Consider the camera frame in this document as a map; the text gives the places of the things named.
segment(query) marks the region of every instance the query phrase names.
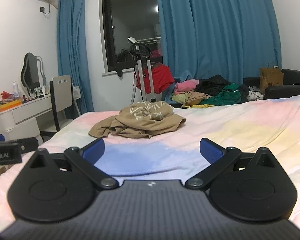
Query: bed sheet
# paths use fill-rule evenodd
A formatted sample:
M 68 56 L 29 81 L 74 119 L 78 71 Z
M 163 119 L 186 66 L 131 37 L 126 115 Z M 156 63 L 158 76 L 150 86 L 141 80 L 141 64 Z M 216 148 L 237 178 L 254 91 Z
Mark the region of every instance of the bed sheet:
M 181 179 L 184 183 L 209 165 L 199 151 L 203 137 L 243 152 L 268 147 L 297 188 L 298 201 L 290 220 L 300 228 L 300 96 L 174 112 L 187 118 L 175 132 L 151 139 L 105 138 L 105 154 L 95 166 L 120 183 L 125 179 Z M 41 147 L 50 153 L 83 147 L 94 140 L 88 135 L 89 129 L 116 114 L 118 111 L 84 114 Z M 14 221 L 5 195 L 31 155 L 25 155 L 23 163 L 0 176 L 0 231 Z

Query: ribbed gray surface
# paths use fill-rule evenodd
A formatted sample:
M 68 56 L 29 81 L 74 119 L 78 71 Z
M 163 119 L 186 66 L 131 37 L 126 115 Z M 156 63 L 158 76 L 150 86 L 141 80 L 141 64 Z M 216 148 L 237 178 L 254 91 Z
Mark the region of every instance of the ribbed gray surface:
M 185 189 L 180 181 L 126 180 L 103 191 L 81 215 L 52 225 L 18 220 L 1 236 L 7 240 L 92 239 L 300 239 L 287 220 L 251 225 L 231 220 L 210 204 L 201 191 Z

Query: brown paper bag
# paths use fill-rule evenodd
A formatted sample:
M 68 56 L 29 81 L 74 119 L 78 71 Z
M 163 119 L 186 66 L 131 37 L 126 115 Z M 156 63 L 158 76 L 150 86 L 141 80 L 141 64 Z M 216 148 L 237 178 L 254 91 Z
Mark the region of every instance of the brown paper bag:
M 265 93 L 267 87 L 282 86 L 283 73 L 278 67 L 260 68 L 260 90 Z

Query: silver bolt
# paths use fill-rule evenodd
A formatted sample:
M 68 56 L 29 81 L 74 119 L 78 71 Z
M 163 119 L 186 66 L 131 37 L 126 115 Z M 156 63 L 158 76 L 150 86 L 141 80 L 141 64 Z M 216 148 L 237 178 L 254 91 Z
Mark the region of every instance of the silver bolt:
M 114 186 L 116 181 L 112 178 L 106 178 L 101 181 L 101 185 L 104 187 L 112 187 Z
M 147 184 L 149 187 L 154 187 L 155 185 L 157 185 L 154 181 L 151 181 Z
M 192 178 L 188 180 L 188 184 L 191 187 L 200 187 L 203 185 L 203 180 L 199 178 Z

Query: vanity table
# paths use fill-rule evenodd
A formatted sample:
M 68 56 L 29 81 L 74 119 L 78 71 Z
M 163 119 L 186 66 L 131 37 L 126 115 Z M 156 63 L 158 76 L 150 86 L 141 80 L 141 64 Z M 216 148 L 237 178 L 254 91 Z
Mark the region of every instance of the vanity table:
M 80 88 L 73 88 L 75 106 L 76 100 L 81 98 Z M 39 145 L 43 143 L 40 136 L 40 122 L 45 122 L 45 118 L 52 116 L 52 106 L 50 95 L 38 98 L 22 105 L 0 112 L 0 134 L 5 140 L 15 140 L 27 137 L 36 137 Z

